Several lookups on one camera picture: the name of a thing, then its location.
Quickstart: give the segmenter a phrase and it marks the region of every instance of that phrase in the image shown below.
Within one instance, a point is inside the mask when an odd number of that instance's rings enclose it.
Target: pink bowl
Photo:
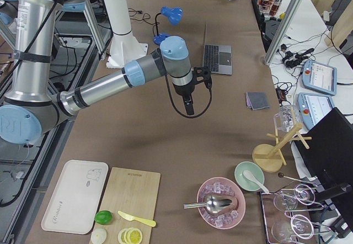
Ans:
[[[213,226],[217,229],[231,229],[231,228],[235,227],[236,225],[238,225],[245,215],[245,198],[244,198],[244,195],[243,195],[241,189],[234,182],[232,182],[230,179],[223,178],[223,177],[215,177],[215,178],[208,179],[207,181],[205,181],[201,185],[199,191],[197,192],[196,201],[198,203],[202,203],[204,200],[203,194],[205,193],[206,186],[209,188],[210,186],[213,186],[215,183],[218,183],[218,182],[221,185],[223,185],[224,187],[226,187],[226,189],[229,187],[231,188],[230,192],[226,192],[226,193],[222,192],[222,194],[231,195],[232,191],[235,194],[235,197],[238,200],[238,206],[235,209],[238,212],[238,217],[231,218],[232,217],[231,212],[233,210],[230,210],[228,213],[225,214],[226,218],[228,218],[227,222],[222,222],[223,225],[220,226],[220,224],[219,224],[220,222],[218,221],[218,226],[216,226],[215,221],[216,220],[223,220],[223,219],[219,219],[217,216],[211,216],[209,213],[206,212],[206,209],[204,207],[200,207],[200,208],[198,208],[198,210],[199,210],[201,217],[210,226]]]

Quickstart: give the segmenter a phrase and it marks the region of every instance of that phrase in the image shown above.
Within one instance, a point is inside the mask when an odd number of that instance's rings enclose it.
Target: white tray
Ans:
[[[42,219],[42,229],[87,234],[93,227],[107,173],[108,165],[103,162],[66,162]]]

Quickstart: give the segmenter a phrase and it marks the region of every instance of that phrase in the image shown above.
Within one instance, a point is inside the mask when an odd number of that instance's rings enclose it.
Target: laptop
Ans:
[[[209,67],[212,74],[232,75],[232,47],[206,43],[207,23],[204,33],[204,56],[202,65]]]

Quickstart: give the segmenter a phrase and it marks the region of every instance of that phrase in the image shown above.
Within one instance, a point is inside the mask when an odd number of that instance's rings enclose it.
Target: yellow wooden stand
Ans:
[[[281,169],[282,165],[287,165],[285,158],[283,157],[281,148],[286,145],[287,142],[292,140],[301,140],[306,149],[309,149],[308,144],[305,140],[310,140],[311,137],[303,137],[299,130],[303,128],[302,123],[297,123],[293,116],[294,126],[286,133],[282,138],[278,136],[278,129],[275,128],[275,135],[267,134],[267,136],[274,137],[276,139],[276,145],[271,146],[268,144],[260,144],[253,150],[253,161],[266,172],[277,172]]]

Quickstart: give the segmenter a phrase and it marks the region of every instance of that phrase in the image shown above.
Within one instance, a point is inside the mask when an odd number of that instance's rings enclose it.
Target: table surface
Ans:
[[[260,200],[256,192],[244,192],[246,212],[242,222],[230,230],[218,230],[203,221],[199,212],[183,210],[196,200],[200,185],[212,177],[233,181],[234,169],[252,161],[253,148],[273,144],[266,137],[274,132],[273,116],[279,110],[271,72],[263,65],[265,51],[250,0],[127,0],[128,6],[152,16],[162,6],[182,7],[177,26],[159,17],[160,31],[186,40],[192,66],[200,66],[204,27],[207,41],[232,46],[233,75],[214,75],[213,100],[209,110],[197,119],[185,119],[172,108],[165,81],[156,79],[103,100],[79,113],[42,206],[26,243],[88,243],[90,235],[47,232],[40,223],[62,167],[68,160],[102,161],[109,167],[161,173],[156,212],[157,227],[151,243],[265,243]],[[132,21],[134,36],[153,44],[152,27]],[[96,78],[114,72],[102,63]],[[245,92],[265,92],[270,108],[252,111],[245,104]],[[181,98],[173,97],[180,110]],[[193,94],[195,112],[204,109],[208,90],[202,85]],[[289,147],[284,150],[287,166],[282,171],[296,177]],[[276,173],[265,173],[265,185],[277,190],[288,181]]]

